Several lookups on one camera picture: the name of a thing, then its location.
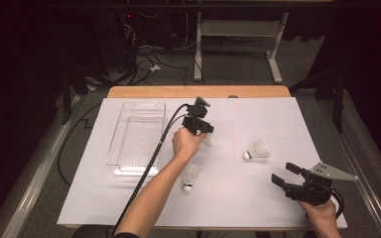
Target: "white tabletop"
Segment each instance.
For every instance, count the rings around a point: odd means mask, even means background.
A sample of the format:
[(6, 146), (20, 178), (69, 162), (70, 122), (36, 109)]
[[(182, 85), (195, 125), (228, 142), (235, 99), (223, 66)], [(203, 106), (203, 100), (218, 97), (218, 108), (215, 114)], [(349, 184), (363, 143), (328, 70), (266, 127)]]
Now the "white tabletop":
[[(157, 227), (299, 230), (310, 227), (305, 212), (271, 183), (271, 174), (302, 184), (301, 176), (285, 169), (286, 162), (310, 169), (318, 152), (295, 98), (208, 98), (204, 118), (214, 127), (212, 147), (201, 145), (192, 162), (201, 167), (193, 190), (182, 190), (178, 178)], [(114, 225), (137, 177), (116, 177), (106, 157), (124, 102), (165, 102), (170, 117), (194, 98), (104, 99), (58, 220), (60, 225)], [(173, 156), (170, 130), (161, 151), (164, 163)], [(263, 139), (271, 156), (246, 162), (242, 154)], [(347, 227), (343, 215), (339, 228)]]

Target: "hand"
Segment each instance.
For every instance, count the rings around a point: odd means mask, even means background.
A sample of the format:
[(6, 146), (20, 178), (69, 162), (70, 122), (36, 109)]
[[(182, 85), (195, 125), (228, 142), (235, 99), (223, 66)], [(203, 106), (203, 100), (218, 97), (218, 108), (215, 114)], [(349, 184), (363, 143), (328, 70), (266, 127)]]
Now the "hand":
[(307, 202), (298, 201), (306, 211), (318, 238), (341, 237), (336, 227), (335, 204), (331, 200), (326, 203), (313, 206)]
[(187, 128), (180, 128), (172, 139), (175, 156), (183, 156), (190, 160), (199, 150), (200, 143), (205, 137), (205, 133), (195, 136)]

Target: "black sleeve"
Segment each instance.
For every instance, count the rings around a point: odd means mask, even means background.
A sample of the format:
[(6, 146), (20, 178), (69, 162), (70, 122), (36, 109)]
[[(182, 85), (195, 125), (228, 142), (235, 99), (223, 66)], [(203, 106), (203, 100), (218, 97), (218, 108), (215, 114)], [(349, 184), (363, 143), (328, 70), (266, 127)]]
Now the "black sleeve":
[(113, 238), (139, 238), (139, 237), (137, 235), (132, 234), (132, 233), (122, 232), (122, 233), (119, 233), (119, 234), (113, 236)]

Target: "human arm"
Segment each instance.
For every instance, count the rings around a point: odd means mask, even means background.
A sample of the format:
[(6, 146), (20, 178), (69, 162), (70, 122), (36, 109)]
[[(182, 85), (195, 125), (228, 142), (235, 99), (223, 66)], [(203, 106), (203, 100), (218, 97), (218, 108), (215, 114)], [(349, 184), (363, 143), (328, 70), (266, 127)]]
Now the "human arm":
[(331, 200), (318, 206), (303, 201), (298, 203), (308, 214), (317, 238), (341, 237), (336, 226), (335, 204)]
[(174, 134), (174, 157), (138, 193), (117, 226), (115, 234), (129, 232), (141, 238), (148, 237), (163, 211), (176, 179), (197, 153), (205, 136), (204, 133), (194, 136), (186, 128), (180, 128)]

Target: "transparent plastic tray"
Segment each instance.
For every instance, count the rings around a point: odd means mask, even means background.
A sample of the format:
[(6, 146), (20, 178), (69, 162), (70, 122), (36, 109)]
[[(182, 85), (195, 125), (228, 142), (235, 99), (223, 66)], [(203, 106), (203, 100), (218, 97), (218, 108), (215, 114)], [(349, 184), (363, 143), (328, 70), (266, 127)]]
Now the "transparent plastic tray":
[[(164, 102), (125, 102), (120, 111), (110, 144), (106, 165), (117, 176), (141, 176), (148, 166), (162, 137), (166, 124)], [(161, 169), (160, 154), (149, 176)]]

